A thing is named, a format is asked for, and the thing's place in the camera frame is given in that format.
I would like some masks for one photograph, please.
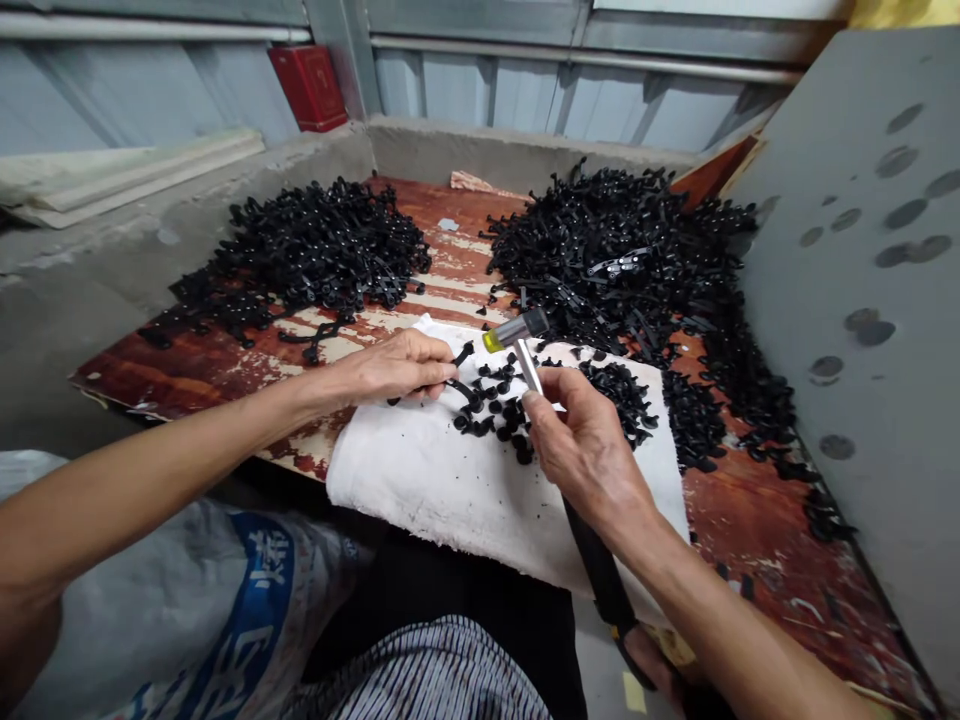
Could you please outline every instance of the dark spot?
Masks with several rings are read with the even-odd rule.
[[[923,103],[911,105],[887,124],[887,135],[900,132],[923,112]]]
[[[810,366],[810,372],[820,377],[833,377],[843,370],[843,360],[836,355],[824,355]]]
[[[824,435],[820,438],[820,452],[834,460],[849,460],[857,452],[857,446],[843,435]]]
[[[880,158],[880,162],[877,163],[877,177],[886,179],[899,175],[913,165],[918,157],[920,157],[920,151],[916,148],[906,145],[896,147]]]
[[[837,219],[830,224],[830,229],[834,232],[840,232],[841,230],[853,227],[861,215],[863,215],[863,213],[860,211],[860,208],[846,210],[837,215]]]
[[[779,195],[771,195],[757,208],[756,220],[757,225],[763,227],[763,224],[767,221],[773,211],[777,209],[777,203],[780,202]]]
[[[850,332],[859,330],[868,323],[876,322],[880,319],[880,311],[876,308],[860,308],[854,310],[843,319],[843,326]]]
[[[897,326],[886,320],[874,320],[857,328],[857,342],[864,347],[882,345],[897,331]]]
[[[899,230],[920,217],[926,209],[926,200],[910,200],[887,215],[883,224],[889,230]]]
[[[951,170],[927,185],[923,194],[928,200],[935,200],[956,190],[960,190],[960,170]]]
[[[823,237],[822,227],[810,228],[803,235],[800,236],[800,247],[810,247],[822,237]]]
[[[897,243],[886,250],[881,250],[873,259],[873,264],[879,268],[892,268],[910,259],[910,245]]]
[[[909,260],[912,263],[930,262],[943,255],[952,245],[953,240],[947,235],[931,235],[919,245],[910,247]]]

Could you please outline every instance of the concrete wall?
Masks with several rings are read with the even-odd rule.
[[[837,35],[733,197],[773,208],[744,258],[757,340],[960,712],[957,40],[953,27]]]
[[[587,156],[586,170],[603,167],[641,173],[666,166],[681,175],[696,164],[693,153],[568,140],[515,130],[470,128],[417,118],[373,117],[367,127],[383,175],[445,185],[452,170],[526,195],[549,185],[550,173],[567,177]]]
[[[362,127],[281,147],[63,231],[0,237],[0,449],[76,457],[138,429],[84,398],[67,376],[173,303],[167,287],[227,235],[228,206],[338,175],[363,180]]]

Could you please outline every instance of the gray metal panel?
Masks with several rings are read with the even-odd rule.
[[[427,117],[461,125],[486,125],[491,93],[481,70],[484,62],[488,61],[424,53]]]
[[[645,73],[581,68],[563,134],[568,138],[629,143],[647,108]]]
[[[583,47],[809,65],[842,28],[830,22],[601,10],[590,15]]]
[[[31,45],[58,92],[111,147],[172,145],[224,126],[182,45]]]
[[[365,120],[381,112],[366,5],[359,0],[303,0],[317,45],[326,45],[347,114]]]
[[[0,0],[0,7],[306,27],[300,0]]]
[[[569,47],[577,0],[367,0],[371,33]]]
[[[261,43],[0,43],[0,155],[299,134]]]
[[[203,43],[185,47],[228,126],[259,129],[267,147],[299,134],[297,119],[273,65],[265,60],[266,43]]]
[[[383,50],[377,53],[380,102],[386,115],[423,117],[421,53]]]
[[[19,45],[0,43],[0,68],[0,156],[108,147]]]
[[[377,50],[387,115],[700,152],[786,90],[592,65]]]
[[[749,319],[772,368],[796,387],[798,429],[954,711],[960,195],[942,193],[960,182],[957,68],[955,27],[839,34],[733,192],[739,202],[779,198],[745,257]],[[945,173],[958,182],[933,184]],[[911,213],[890,214],[906,203],[922,212],[904,225]],[[924,262],[945,242],[925,244],[937,236],[953,247]],[[903,262],[878,266],[901,244],[880,265]],[[851,318],[860,309],[879,320]],[[883,322],[893,336],[869,345]],[[827,386],[810,372],[826,356],[843,363]],[[821,447],[830,435],[849,438],[853,456],[831,457],[830,443]]]
[[[706,149],[743,90],[740,83],[671,78],[643,143],[688,152]]]
[[[553,132],[548,122],[557,94],[557,63],[501,58],[497,64],[493,126]]]

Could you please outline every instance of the wooden board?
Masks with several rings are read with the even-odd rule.
[[[388,181],[371,181],[379,190]],[[395,311],[369,309],[341,336],[320,345],[323,362],[371,345],[428,312],[438,320],[479,328],[512,317],[510,297],[500,298],[487,317],[476,314],[498,276],[485,274],[490,242],[477,237],[488,214],[522,212],[519,199],[391,180],[398,206],[423,230],[434,254],[433,268],[421,279],[425,295],[411,295]],[[710,178],[710,184],[718,182]],[[455,232],[438,223],[449,218]],[[164,420],[189,415],[243,397],[285,376],[304,371],[302,346],[282,343],[277,330],[307,334],[328,316],[304,311],[251,335],[256,347],[243,350],[223,332],[198,337],[184,333],[169,350],[157,350],[135,333],[80,367],[71,381],[83,390],[137,412]],[[675,369],[696,375],[703,354],[700,341],[677,334],[685,346]],[[325,418],[268,450],[263,456],[309,477],[323,480],[337,435],[349,421],[344,411]],[[728,428],[748,430],[726,415]],[[841,678],[912,708],[920,708],[924,683],[891,630],[894,618],[872,590],[850,545],[824,545],[806,529],[802,500],[806,486],[783,482],[771,464],[758,464],[731,450],[711,474],[690,470],[684,495],[691,529],[703,559],[721,565],[731,585],[753,586],[753,602],[768,617],[814,652]]]

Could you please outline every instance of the right hand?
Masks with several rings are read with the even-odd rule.
[[[529,391],[523,408],[547,479],[597,531],[640,512],[656,517],[646,480],[623,437],[617,409],[579,370],[540,368],[544,395]],[[557,413],[559,402],[566,412]]]

